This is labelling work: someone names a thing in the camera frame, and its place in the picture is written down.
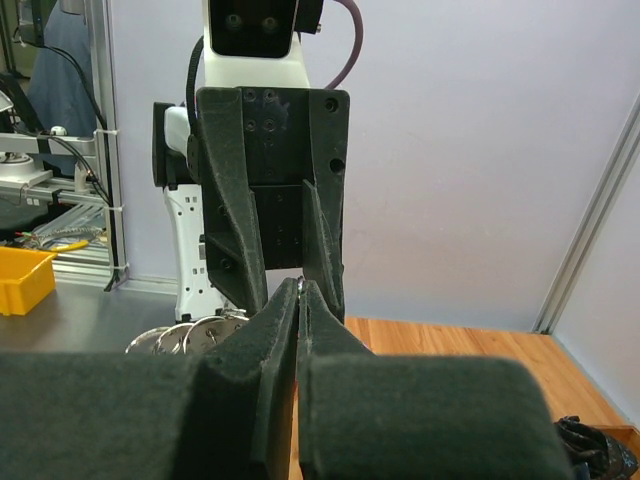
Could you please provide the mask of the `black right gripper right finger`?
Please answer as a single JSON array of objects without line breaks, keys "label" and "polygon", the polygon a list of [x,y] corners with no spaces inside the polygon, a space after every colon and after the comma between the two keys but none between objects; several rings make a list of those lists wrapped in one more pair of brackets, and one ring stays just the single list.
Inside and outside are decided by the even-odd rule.
[{"label": "black right gripper right finger", "polygon": [[299,295],[298,442],[307,479],[568,479],[543,392],[521,363],[379,355]]}]

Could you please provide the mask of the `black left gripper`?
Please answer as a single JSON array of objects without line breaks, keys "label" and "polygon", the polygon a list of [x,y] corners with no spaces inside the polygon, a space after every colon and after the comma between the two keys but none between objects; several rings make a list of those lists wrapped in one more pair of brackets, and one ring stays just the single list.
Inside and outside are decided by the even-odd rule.
[{"label": "black left gripper", "polygon": [[210,282],[256,313],[267,302],[267,272],[299,268],[343,321],[349,95],[204,87],[196,100]]}]

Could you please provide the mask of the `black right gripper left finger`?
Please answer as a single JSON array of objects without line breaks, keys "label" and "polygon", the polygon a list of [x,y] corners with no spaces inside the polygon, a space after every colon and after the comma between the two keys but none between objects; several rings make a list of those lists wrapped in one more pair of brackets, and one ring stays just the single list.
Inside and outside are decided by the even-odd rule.
[{"label": "black right gripper left finger", "polygon": [[298,284],[198,355],[6,353],[5,479],[284,479]]}]

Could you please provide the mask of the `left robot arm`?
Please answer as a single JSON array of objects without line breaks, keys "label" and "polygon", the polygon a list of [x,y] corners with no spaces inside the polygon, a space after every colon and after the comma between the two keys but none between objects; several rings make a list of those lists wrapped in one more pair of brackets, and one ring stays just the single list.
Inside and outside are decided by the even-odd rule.
[{"label": "left robot arm", "polygon": [[343,90],[203,87],[153,108],[153,179],[179,265],[175,317],[269,299],[270,270],[299,269],[345,314],[342,264],[350,98]]}]

